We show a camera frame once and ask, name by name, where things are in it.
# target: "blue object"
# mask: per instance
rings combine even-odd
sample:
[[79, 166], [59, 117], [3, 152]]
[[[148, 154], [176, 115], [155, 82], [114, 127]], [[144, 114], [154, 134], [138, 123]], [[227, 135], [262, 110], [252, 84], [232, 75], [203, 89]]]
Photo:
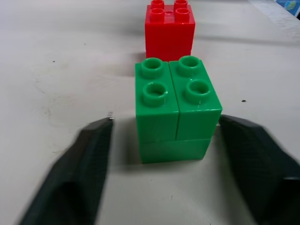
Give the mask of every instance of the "blue object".
[[300, 7], [300, 0], [276, 0], [276, 2], [284, 7], [289, 13], [294, 16], [297, 16]]

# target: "toy building block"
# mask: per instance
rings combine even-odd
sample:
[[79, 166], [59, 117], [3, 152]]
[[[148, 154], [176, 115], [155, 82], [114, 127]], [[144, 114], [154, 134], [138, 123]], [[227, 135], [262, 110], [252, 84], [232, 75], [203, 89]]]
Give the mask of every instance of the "toy building block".
[[211, 138], [222, 106], [202, 61], [184, 56], [169, 66], [180, 111], [176, 139]]
[[203, 159], [210, 139], [140, 143], [143, 163]]
[[153, 0], [145, 19], [146, 57], [172, 61], [190, 55], [194, 31], [192, 8], [186, 0], [176, 0], [174, 5]]
[[135, 108], [140, 143], [175, 140], [179, 109], [167, 62], [135, 65]]

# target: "lego brick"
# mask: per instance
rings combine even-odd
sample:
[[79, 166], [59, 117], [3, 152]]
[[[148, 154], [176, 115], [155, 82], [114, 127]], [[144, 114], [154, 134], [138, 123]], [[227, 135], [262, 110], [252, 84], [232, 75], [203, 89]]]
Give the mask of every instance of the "lego brick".
[[140, 143], [143, 163], [203, 159], [210, 139]]
[[186, 0], [176, 0], [174, 5], [152, 1], [145, 19], [146, 57], [172, 61], [190, 55], [194, 31], [195, 19]]
[[222, 106], [202, 61], [184, 56], [169, 66], [180, 111], [176, 139], [211, 138]]
[[179, 109], [167, 62], [148, 58], [135, 65], [135, 108], [141, 143], [175, 140]]

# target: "white table surface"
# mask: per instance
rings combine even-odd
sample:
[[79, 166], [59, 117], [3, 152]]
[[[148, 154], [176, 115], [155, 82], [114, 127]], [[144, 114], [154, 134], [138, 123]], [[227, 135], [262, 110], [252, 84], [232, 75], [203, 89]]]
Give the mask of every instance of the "white table surface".
[[[202, 161], [141, 165], [127, 148], [149, 2], [0, 2], [1, 225], [20, 219], [78, 130], [108, 112], [116, 123], [97, 224], [254, 224], [218, 138]], [[192, 53], [223, 113], [264, 125], [300, 159], [300, 22], [271, 0], [190, 3]]]

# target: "green lego brick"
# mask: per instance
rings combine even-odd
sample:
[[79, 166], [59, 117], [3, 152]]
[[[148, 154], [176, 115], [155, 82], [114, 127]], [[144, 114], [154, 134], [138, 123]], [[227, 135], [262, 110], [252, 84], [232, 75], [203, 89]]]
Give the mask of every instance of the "green lego brick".
[[135, 114], [141, 143], [176, 140], [179, 109], [167, 62], [135, 65]]
[[143, 163], [203, 159], [210, 139], [140, 143]]
[[211, 138], [222, 106], [202, 61], [184, 56], [169, 65], [180, 111], [176, 139]]

